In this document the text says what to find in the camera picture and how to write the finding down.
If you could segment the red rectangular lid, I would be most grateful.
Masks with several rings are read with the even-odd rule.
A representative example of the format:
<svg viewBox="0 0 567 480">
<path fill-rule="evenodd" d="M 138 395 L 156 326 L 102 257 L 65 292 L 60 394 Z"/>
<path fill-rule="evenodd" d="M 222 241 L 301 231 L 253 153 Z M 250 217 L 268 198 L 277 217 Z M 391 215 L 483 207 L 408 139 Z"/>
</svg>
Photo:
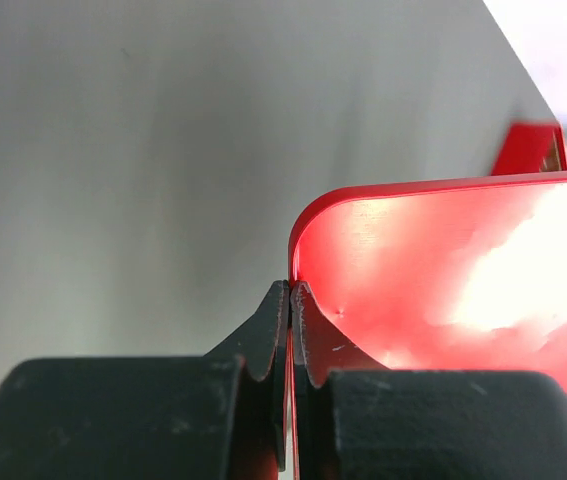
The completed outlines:
<svg viewBox="0 0 567 480">
<path fill-rule="evenodd" d="M 567 172 L 327 193 L 289 276 L 390 370 L 537 372 L 567 395 Z"/>
</svg>

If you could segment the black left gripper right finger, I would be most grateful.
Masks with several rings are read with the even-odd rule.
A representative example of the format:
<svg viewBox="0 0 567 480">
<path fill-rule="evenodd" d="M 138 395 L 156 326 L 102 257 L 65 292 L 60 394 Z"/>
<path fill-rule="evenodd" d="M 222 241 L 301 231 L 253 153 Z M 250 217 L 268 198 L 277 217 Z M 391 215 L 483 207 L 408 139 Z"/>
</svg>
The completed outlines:
<svg viewBox="0 0 567 480">
<path fill-rule="evenodd" d="M 567 395 L 525 371 L 390 370 L 290 295 L 298 479 L 567 479 Z"/>
</svg>

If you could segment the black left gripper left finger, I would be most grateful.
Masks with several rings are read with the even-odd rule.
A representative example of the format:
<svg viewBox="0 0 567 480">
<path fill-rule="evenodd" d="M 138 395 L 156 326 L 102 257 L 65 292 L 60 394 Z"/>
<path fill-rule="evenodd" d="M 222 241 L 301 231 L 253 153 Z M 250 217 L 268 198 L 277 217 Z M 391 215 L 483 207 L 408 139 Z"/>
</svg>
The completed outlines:
<svg viewBox="0 0 567 480">
<path fill-rule="evenodd" d="M 0 479 L 274 479 L 290 291 L 202 356 L 39 358 L 0 385 Z"/>
</svg>

